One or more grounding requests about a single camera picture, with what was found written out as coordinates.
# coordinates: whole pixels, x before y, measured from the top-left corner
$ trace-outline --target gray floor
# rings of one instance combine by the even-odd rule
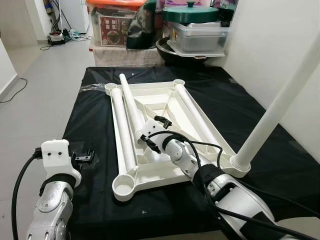
[[[69,116],[86,67],[94,66],[88,51],[89,41],[71,42],[41,52],[26,71],[18,71],[28,79],[28,86],[13,101],[0,104],[0,239],[12,239],[11,197],[13,187],[23,164],[46,140],[60,139]],[[24,82],[20,81],[8,93],[11,96]],[[24,239],[32,220],[45,172],[41,160],[27,169],[19,189],[17,219],[19,238]],[[284,221],[289,228],[320,236],[320,221],[304,218]],[[224,240],[220,232],[160,237],[159,240],[194,239]]]

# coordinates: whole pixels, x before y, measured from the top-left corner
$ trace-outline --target green pot lid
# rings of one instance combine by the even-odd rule
[[[188,6],[171,6],[162,10],[165,21],[182,24],[202,24],[216,22],[218,20],[218,9],[207,6],[194,6],[194,1],[188,1]]]

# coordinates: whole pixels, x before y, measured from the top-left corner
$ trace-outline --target white pole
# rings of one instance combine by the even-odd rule
[[[126,171],[129,172],[130,170],[136,167],[136,161],[135,161],[134,150],[133,150],[133,146],[130,138],[129,125],[127,122],[122,91],[119,88],[117,88],[117,85],[114,83],[106,84],[105,90],[106,92],[109,91],[112,102],[114,104],[115,117],[118,125],[119,135],[120,135],[122,152],[123,152],[123,157],[125,161],[125,168],[126,168]],[[127,173],[127,172],[124,172],[125,169],[124,169],[123,163],[121,162],[118,162],[118,163],[119,163],[119,173],[120,174]]]
[[[134,140],[138,144],[141,144],[143,143],[140,139],[140,137],[142,136],[141,129],[143,128],[144,123],[142,122],[141,116],[138,113],[138,108],[135,103],[135,99],[130,91],[126,76],[123,73],[121,73],[119,77],[122,85],[124,99],[127,105],[129,119],[132,123]]]
[[[280,122],[294,98],[311,78],[319,66],[319,62],[320,33],[318,33],[293,77],[284,84],[237,155],[230,159],[231,164],[237,170],[243,172],[250,170],[250,162]]]
[[[178,92],[181,99],[191,112],[192,116],[195,118],[198,127],[200,127],[202,133],[207,138],[206,140],[215,145],[219,145],[219,142],[216,140],[216,138],[212,135],[210,129],[208,128],[207,124],[203,120],[203,118],[200,116],[200,113],[198,112],[197,108],[195,107],[194,103],[191,101],[190,97],[186,93],[186,88],[184,87],[185,81],[181,79],[175,79],[174,81],[174,89]]]

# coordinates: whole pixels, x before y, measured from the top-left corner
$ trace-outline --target table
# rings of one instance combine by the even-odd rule
[[[265,112],[220,67],[88,67],[81,86],[120,84],[120,73],[129,84],[185,80],[189,93],[235,152]],[[75,189],[68,224],[72,239],[142,239],[219,229],[207,202],[189,182],[140,191],[128,202],[114,198],[111,185],[118,174],[115,133],[110,97],[103,91],[78,94],[63,138],[75,152],[94,148],[98,161],[84,167],[81,185]],[[320,211],[320,164],[280,125],[242,180]],[[276,221],[310,216],[286,202],[262,198]]]

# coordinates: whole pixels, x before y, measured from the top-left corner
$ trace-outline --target robotic arm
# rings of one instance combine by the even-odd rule
[[[46,180],[40,188],[40,198],[33,211],[33,221],[27,240],[69,239],[67,222],[73,211],[74,188],[81,182],[81,165],[91,163],[94,151],[87,156],[69,156],[67,140],[51,140],[41,145]]]
[[[163,120],[164,127],[153,119],[146,122],[142,129],[143,139],[156,152],[168,154],[173,164],[177,165],[185,176],[198,188],[217,209],[231,211],[276,225],[274,216],[267,204],[254,192],[240,184],[235,178],[224,173],[203,155],[196,153],[183,136],[166,133],[170,126]],[[216,217],[222,231],[229,239],[239,240],[292,240],[296,239],[285,233],[261,227],[251,222],[220,213]]]
[[[200,190],[212,206],[221,230],[232,240],[293,240],[297,239],[277,231],[277,224],[267,204],[254,192],[224,173],[202,154],[198,153],[183,135],[167,130],[171,122],[155,117],[146,122],[141,139],[157,153],[170,156],[185,176]],[[40,198],[33,212],[33,221],[27,231],[27,240],[67,240],[67,222],[72,214],[74,188],[81,181],[81,166],[90,163],[88,156],[69,156],[67,140],[46,141],[41,145],[46,180],[40,189]],[[257,225],[249,220],[268,224]],[[312,239],[308,236],[299,239]]]

